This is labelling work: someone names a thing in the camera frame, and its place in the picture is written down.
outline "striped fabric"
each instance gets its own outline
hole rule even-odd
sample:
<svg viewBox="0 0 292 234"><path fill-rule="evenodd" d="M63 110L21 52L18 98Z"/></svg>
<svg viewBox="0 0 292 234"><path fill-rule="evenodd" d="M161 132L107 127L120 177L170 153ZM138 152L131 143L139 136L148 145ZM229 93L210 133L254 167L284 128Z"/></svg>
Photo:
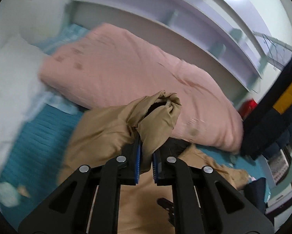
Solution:
<svg viewBox="0 0 292 234"><path fill-rule="evenodd" d="M292 105L292 83L273 105L273 108L283 114Z"/></svg>
<svg viewBox="0 0 292 234"><path fill-rule="evenodd" d="M16 207L1 204L2 214L15 229L56 188L66 145L81 117L82 112L70 115L46 105L24 125L0 176L0 183L25 186L31 196L21 196Z"/></svg>

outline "pink blanket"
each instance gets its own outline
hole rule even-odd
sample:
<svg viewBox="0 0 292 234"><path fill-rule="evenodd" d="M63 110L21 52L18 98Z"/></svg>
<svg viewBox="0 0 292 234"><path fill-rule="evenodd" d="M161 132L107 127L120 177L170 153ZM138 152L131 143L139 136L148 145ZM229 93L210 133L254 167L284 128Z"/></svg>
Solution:
<svg viewBox="0 0 292 234"><path fill-rule="evenodd" d="M172 136L238 152L242 119L204 70L110 24L45 60L44 83L87 107L127 105L158 91L177 93L182 111Z"/></svg>

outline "tan fabric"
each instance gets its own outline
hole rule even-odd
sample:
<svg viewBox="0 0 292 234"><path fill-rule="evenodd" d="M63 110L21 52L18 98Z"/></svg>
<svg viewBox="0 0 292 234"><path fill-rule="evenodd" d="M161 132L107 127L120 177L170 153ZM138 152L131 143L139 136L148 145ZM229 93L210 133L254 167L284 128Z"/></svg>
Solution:
<svg viewBox="0 0 292 234"><path fill-rule="evenodd" d="M168 212L157 204L158 198L173 201L172 188L158 187L152 170L140 175L136 186L121 186L118 233L174 234Z"/></svg>
<svg viewBox="0 0 292 234"><path fill-rule="evenodd" d="M249 182L249 174L243 169L233 169L225 165L219 165L212 157L209 157L195 145L189 146L179 157L187 163L187 165L202 168L205 165L211 166L213 169L225 178L235 189L241 190Z"/></svg>
<svg viewBox="0 0 292 234"><path fill-rule="evenodd" d="M248 183L248 173L221 166L195 145L188 147L180 156L189 166L201 168L212 166L233 187L242 189ZM121 234L173 234L174 227L168 221L168 212L157 204L158 198L173 201L170 186L158 187L153 181L152 171L140 176L136 186L121 186L118 233Z"/></svg>
<svg viewBox="0 0 292 234"><path fill-rule="evenodd" d="M145 117L150 106L157 102L166 104ZM83 164L96 167L121 154L123 145L133 143L136 131L143 142L141 170L148 171L153 152L170 137L180 112L177 95L165 91L134 100L126 106L87 111L70 139L59 184Z"/></svg>
<svg viewBox="0 0 292 234"><path fill-rule="evenodd" d="M144 118L155 102L166 105L153 110ZM132 143L136 130L143 142L143 170L149 170L151 155L171 135L181 110L176 94L164 91L151 97L142 97L127 106L96 108L87 111L75 129L67 147L59 183L80 165L91 167L104 164L121 153L121 148ZM245 170L234 170L218 165L194 145L180 156L188 165L201 168L210 165L234 187L241 188L248 181ZM168 213L157 204L158 198L173 201L170 186L158 187L153 181L152 170L140 176L136 186L121 186L118 233L121 234L173 234Z"/></svg>

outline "shelf board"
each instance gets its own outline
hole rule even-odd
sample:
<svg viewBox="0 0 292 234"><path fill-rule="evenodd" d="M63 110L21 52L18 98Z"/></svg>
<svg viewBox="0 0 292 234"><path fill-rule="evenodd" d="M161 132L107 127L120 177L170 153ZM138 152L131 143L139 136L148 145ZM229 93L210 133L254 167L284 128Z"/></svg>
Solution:
<svg viewBox="0 0 292 234"><path fill-rule="evenodd" d="M169 25L171 30L178 32L186 39L195 43L203 50L208 50L214 42L222 43L226 46L226 52L224 57L219 57L220 63L231 72L246 88L250 85L249 82L253 81L253 78L262 78L258 70L259 61L256 61L256 57L248 47L243 45L246 51L251 54L250 58L246 51L228 34L220 25L209 18L199 8L195 7L186 0L74 0L79 2L89 2L94 4L100 4L116 8L140 17L152 20L154 22L165 22L162 17L171 11L176 11L173 20L176 23ZM205 27L205 31L196 31L196 29L202 29ZM178 29L183 29L187 34L182 34ZM212 38L206 37L204 32L209 32ZM258 66L254 65L253 60L258 63Z"/></svg>
<svg viewBox="0 0 292 234"><path fill-rule="evenodd" d="M140 15L138 13L133 13L133 12L131 12L129 10L126 10L126 9L123 9L123 8L121 8L119 6L110 6L110 5L107 5L105 3L101 3L101 2L93 1L93 0L71 0L71 1L74 1L74 2L84 2L84 3L92 3L92 4L98 4L98 5L102 5L102 6L106 6L106 7L111 7L111 8L120 10L120 11L124 11L124 12L130 13L130 14L136 15L136 16L141 17L143 19L149 20L149 21L151 21L153 23L156 23L158 25L161 25L162 27L165 27L165 28L169 29L170 31L173 31L174 33L180 35L181 37L185 38L187 41L191 42L192 44L194 44L195 46L197 46L198 48L200 48L201 50L203 50L204 52L206 52L209 56L211 56L214 60L216 60L221 66L223 66L229 73L231 73L235 77L235 79L245 88L246 91L250 92L250 89L247 87L247 85L245 83L243 83L241 80L239 80L239 78L236 75L236 73L234 73L234 71L231 71L229 69L229 65L226 64L225 61L220 61L218 58L216 58L214 55L212 55L206 48L200 46L197 43L194 43L193 41L189 40L184 35L178 33L177 31L175 31L171 27L167 26L166 24L161 23L161 22L159 22L157 20L153 20L151 18L147 18L147 17L145 17L143 15Z"/></svg>

